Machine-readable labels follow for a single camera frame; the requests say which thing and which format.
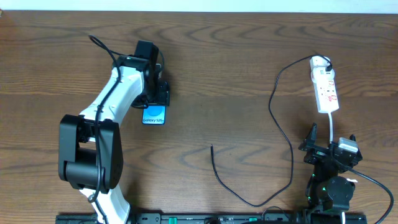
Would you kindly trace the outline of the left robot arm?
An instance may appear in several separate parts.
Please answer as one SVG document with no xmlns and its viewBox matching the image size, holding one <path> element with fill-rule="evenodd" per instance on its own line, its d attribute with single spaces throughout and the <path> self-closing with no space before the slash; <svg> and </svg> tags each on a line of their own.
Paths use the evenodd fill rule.
<svg viewBox="0 0 398 224">
<path fill-rule="evenodd" d="M 131 108 L 142 110 L 142 123 L 165 124 L 169 84 L 161 78 L 159 48 L 140 40 L 133 54 L 110 50 L 111 76 L 96 99 L 78 115 L 60 121 L 58 174 L 93 206 L 92 215 L 57 215 L 56 223 L 135 223 L 137 216 L 119 185 L 124 159 L 120 126 Z"/>
</svg>

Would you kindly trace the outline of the blue Galaxy smartphone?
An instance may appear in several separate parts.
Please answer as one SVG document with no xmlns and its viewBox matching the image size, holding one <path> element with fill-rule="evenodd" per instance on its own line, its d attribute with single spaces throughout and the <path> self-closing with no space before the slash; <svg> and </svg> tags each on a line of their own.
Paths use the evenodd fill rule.
<svg viewBox="0 0 398 224">
<path fill-rule="evenodd" d="M 165 115 L 165 106 L 149 106 L 143 110 L 142 123 L 145 125 L 163 125 L 165 124 Z"/>
</svg>

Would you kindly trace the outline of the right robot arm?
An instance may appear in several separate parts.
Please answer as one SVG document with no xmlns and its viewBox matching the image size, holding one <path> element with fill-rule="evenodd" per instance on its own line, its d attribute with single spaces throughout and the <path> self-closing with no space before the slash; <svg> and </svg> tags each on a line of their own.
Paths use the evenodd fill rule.
<svg viewBox="0 0 398 224">
<path fill-rule="evenodd" d="M 355 183 L 341 176 L 363 159 L 356 138 L 339 138 L 327 147 L 316 145 L 317 124 L 299 145 L 306 155 L 303 161 L 314 166 L 305 195 L 308 208 L 297 214 L 302 223 L 344 223 L 345 212 L 353 197 Z"/>
</svg>

